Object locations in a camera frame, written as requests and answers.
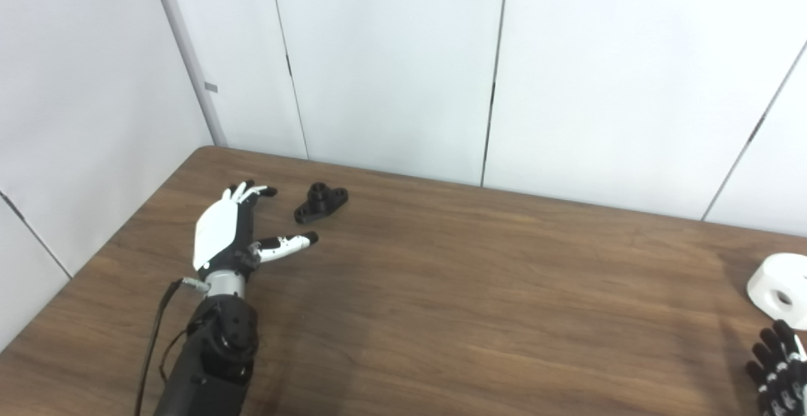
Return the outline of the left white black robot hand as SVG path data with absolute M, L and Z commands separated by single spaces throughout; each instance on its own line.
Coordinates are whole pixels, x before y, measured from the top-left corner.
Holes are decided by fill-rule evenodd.
M 205 279 L 219 270 L 248 275 L 280 258 L 293 255 L 319 241 L 316 232 L 255 238 L 254 209 L 261 198 L 277 190 L 246 180 L 226 188 L 219 200 L 200 216 L 194 233 L 193 268 Z

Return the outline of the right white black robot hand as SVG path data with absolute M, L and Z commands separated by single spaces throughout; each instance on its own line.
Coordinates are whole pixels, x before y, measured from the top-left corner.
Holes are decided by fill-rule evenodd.
M 754 359 L 745 371 L 757 391 L 761 415 L 806 414 L 805 349 L 796 332 L 784 320 L 759 332 L 752 347 Z

